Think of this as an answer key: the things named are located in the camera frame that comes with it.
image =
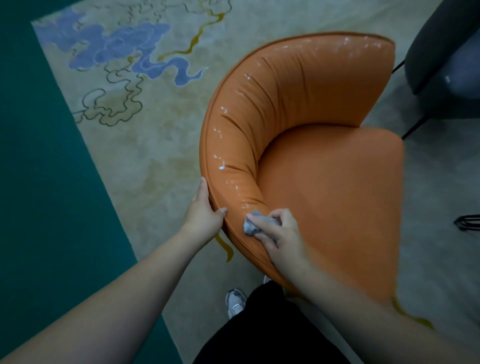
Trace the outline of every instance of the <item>person's left arm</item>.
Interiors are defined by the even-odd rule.
[[[220,231],[202,177],[180,231],[115,281],[5,357],[6,363],[130,363],[185,268]]]

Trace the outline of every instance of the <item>hand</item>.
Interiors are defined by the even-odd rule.
[[[202,177],[198,191],[185,214],[181,231],[198,241],[201,248],[220,232],[226,213],[226,207],[213,212],[208,202],[207,180]]]
[[[288,280],[292,280],[292,276],[300,273],[305,268],[312,267],[312,262],[307,256],[300,236],[297,221],[292,216],[290,210],[280,208],[269,214],[269,217],[279,219],[282,222],[282,226],[265,222],[251,214],[248,214],[247,217],[262,231],[276,240],[275,243],[265,234],[255,234],[255,238],[262,242],[277,269]]]

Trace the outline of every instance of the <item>yellow squiggle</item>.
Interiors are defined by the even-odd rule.
[[[233,257],[233,249],[230,245],[228,245],[226,242],[223,241],[222,238],[220,238],[220,235],[217,235],[215,237],[215,240],[220,244],[220,246],[222,248],[225,249],[225,251],[227,252],[227,263],[232,260],[232,257]]]
[[[405,316],[405,317],[408,317],[408,318],[411,318],[413,321],[415,322],[418,322],[419,324],[422,324],[428,328],[431,328],[432,330],[435,330],[433,328],[433,324],[427,320],[426,318],[422,318],[422,317],[415,317],[415,316],[412,316],[412,315],[409,315],[407,314],[402,306],[400,306],[400,302],[398,301],[398,298],[397,296],[393,296],[392,297],[392,305],[393,305],[393,308],[395,309],[395,311],[397,311],[399,314],[401,314],[402,316]]]
[[[206,13],[209,16],[215,16],[216,19],[211,21],[211,22],[207,22],[205,24],[202,24],[200,26],[200,28],[198,29],[198,33],[190,41],[190,47],[187,50],[173,50],[171,52],[161,54],[160,56],[158,56],[157,60],[158,61],[163,61],[166,57],[171,56],[172,54],[190,54],[193,51],[193,47],[195,47],[197,45],[197,43],[200,39],[200,36],[203,34],[204,28],[206,26],[217,24],[217,23],[221,22],[223,20],[223,18],[225,17],[225,14],[226,14],[225,12],[221,12],[219,14],[213,14],[213,12],[211,10],[207,10]]]

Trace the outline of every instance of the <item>orange chair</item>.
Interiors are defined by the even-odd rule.
[[[242,59],[210,101],[200,167],[224,231],[264,274],[297,290],[245,214],[289,208],[323,270],[387,303],[396,286],[403,144],[359,127],[392,73],[395,46],[381,36],[322,33],[282,39]]]

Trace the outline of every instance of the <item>teal floor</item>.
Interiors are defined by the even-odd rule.
[[[0,358],[136,263],[30,25],[70,3],[0,12]],[[135,362],[181,362],[163,318]]]

